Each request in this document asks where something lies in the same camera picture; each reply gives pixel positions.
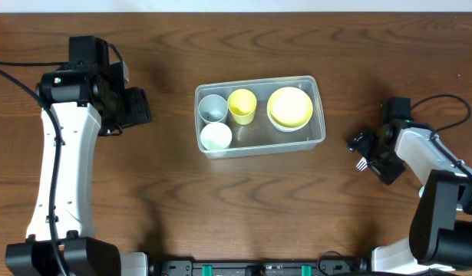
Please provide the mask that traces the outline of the clear plastic storage container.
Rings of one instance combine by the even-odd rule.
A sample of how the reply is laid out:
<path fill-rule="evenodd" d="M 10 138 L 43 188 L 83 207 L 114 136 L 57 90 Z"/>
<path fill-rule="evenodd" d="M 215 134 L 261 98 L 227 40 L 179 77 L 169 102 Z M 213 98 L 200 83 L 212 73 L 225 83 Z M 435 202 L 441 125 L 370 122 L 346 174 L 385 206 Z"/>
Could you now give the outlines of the clear plastic storage container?
<path fill-rule="evenodd" d="M 273 92 L 282 87 L 296 87 L 303 90 L 312 100 L 312 117 L 300 130 L 287 133 L 277 130 L 268 118 L 266 110 L 268 99 Z M 199 103 L 204 97 L 211 94 L 227 99 L 237 89 L 248 89 L 256 95 L 257 105 L 254 120 L 243 126 L 236 123 L 229 114 L 226 118 L 226 125 L 231 129 L 233 135 L 231 144 L 226 149 L 209 150 L 203 146 L 201 141 L 201 131 L 206 124 L 198 112 Z M 311 150 L 323 142 L 326 135 L 318 85 L 315 78 L 310 75 L 202 84 L 194 92 L 194 113 L 198 147 L 209 159 Z"/>

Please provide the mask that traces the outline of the white plastic bowl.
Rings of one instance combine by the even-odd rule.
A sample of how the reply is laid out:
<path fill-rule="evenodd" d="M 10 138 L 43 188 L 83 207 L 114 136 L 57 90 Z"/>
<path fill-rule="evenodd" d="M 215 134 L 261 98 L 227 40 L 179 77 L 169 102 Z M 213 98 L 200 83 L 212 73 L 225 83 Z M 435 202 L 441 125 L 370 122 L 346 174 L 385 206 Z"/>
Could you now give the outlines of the white plastic bowl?
<path fill-rule="evenodd" d="M 273 118 L 273 116 L 272 116 L 270 113 L 268 113 L 268 118 L 269 118 L 271 124 L 272 124 L 277 130 L 282 131 L 282 132 L 284 132 L 284 133 L 291 133 L 291 132 L 295 132 L 295 131 L 297 131 L 297 130 L 300 130 L 300 129 L 302 129 L 303 127 L 305 127 L 305 126 L 308 124 L 308 122 L 309 122 L 309 120 L 305 120 L 305 121 L 303 121 L 302 123 L 300 123 L 298 126 L 295 126 L 295 127 L 287 127 L 287 126 L 283 126 L 283 125 L 279 124 L 279 123 Z"/>

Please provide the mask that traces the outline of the yellow plastic cup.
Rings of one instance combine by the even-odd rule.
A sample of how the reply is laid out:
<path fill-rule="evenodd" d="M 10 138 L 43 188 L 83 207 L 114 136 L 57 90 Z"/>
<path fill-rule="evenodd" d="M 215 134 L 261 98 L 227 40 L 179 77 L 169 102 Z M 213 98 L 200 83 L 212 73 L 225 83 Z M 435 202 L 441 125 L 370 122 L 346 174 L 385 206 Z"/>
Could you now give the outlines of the yellow plastic cup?
<path fill-rule="evenodd" d="M 230 94 L 227 103 L 233 119 L 238 124 L 247 125 L 253 121 L 257 99 L 252 91 L 247 89 L 235 90 Z"/>

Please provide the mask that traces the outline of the yellow plastic bowl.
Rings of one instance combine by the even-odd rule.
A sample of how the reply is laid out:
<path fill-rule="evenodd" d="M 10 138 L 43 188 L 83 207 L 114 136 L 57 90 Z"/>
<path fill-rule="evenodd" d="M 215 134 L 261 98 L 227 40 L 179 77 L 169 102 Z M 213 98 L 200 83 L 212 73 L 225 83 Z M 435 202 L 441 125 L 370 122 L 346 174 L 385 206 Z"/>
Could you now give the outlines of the yellow plastic bowl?
<path fill-rule="evenodd" d="M 313 104 L 310 96 L 296 87 L 276 90 L 268 99 L 267 115 L 284 127 L 297 127 L 305 120 L 311 120 Z"/>

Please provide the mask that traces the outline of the light blue plastic spoon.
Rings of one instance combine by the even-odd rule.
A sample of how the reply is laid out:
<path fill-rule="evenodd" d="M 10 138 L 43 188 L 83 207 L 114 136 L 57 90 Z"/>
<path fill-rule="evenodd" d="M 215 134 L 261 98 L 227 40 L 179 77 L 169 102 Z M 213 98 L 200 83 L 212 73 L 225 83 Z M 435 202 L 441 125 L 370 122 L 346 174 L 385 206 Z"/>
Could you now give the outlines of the light blue plastic spoon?
<path fill-rule="evenodd" d="M 425 188 L 425 186 L 422 186 L 418 191 L 418 195 L 419 195 L 420 198 L 423 196 L 424 188 Z"/>

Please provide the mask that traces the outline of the grey plastic cup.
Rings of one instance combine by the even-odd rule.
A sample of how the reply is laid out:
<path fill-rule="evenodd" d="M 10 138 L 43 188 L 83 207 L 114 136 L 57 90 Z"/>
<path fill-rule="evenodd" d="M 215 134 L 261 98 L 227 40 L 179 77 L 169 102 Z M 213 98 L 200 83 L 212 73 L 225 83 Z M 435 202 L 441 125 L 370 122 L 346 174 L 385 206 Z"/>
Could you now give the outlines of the grey plastic cup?
<path fill-rule="evenodd" d="M 205 124 L 225 123 L 228 112 L 227 101 L 217 94 L 207 95 L 198 105 L 198 114 Z"/>

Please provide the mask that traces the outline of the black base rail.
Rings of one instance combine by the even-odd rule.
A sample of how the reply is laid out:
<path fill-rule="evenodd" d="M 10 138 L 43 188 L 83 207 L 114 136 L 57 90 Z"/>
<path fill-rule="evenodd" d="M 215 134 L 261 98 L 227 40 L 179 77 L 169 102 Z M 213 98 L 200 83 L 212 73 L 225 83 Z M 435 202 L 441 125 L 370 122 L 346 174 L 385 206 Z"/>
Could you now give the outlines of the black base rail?
<path fill-rule="evenodd" d="M 317 259 L 209 260 L 151 258 L 150 276 L 325 276 L 371 271 L 370 260 L 327 251 Z"/>

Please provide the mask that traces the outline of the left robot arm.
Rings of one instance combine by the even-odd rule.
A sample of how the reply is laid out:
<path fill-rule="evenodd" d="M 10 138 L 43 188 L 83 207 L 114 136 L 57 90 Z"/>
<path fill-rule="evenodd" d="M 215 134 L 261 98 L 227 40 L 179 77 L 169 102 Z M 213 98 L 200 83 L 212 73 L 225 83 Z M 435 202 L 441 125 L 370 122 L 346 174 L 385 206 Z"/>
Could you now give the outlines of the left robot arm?
<path fill-rule="evenodd" d="M 145 92 L 129 87 L 127 65 L 110 62 L 112 44 L 69 40 L 68 61 L 42 76 L 34 92 L 44 152 L 37 202 L 22 243 L 6 248 L 14 275 L 146 275 L 143 252 L 122 253 L 95 237 L 91 208 L 94 147 L 152 119 Z"/>

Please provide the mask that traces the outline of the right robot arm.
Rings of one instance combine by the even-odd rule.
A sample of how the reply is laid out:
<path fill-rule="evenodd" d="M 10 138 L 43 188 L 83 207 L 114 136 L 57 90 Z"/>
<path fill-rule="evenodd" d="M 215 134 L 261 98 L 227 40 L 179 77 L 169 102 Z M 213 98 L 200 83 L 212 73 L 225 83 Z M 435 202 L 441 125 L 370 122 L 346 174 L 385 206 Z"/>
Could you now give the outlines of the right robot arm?
<path fill-rule="evenodd" d="M 407 168 L 421 182 L 409 236 L 371 254 L 376 273 L 472 270 L 472 169 L 441 141 L 439 131 L 414 121 L 414 105 L 403 97 L 381 106 L 382 124 L 347 143 L 361 154 L 357 169 L 370 169 L 392 184 Z"/>

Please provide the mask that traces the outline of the white plastic cup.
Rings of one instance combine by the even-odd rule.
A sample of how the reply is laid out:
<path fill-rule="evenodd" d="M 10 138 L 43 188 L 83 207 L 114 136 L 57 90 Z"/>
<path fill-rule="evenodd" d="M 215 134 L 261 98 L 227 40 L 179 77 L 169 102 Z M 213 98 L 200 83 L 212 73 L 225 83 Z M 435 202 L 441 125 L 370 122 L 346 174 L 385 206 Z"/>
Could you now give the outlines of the white plastic cup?
<path fill-rule="evenodd" d="M 200 133 L 200 142 L 207 150 L 224 150 L 232 142 L 232 131 L 224 123 L 207 124 Z"/>

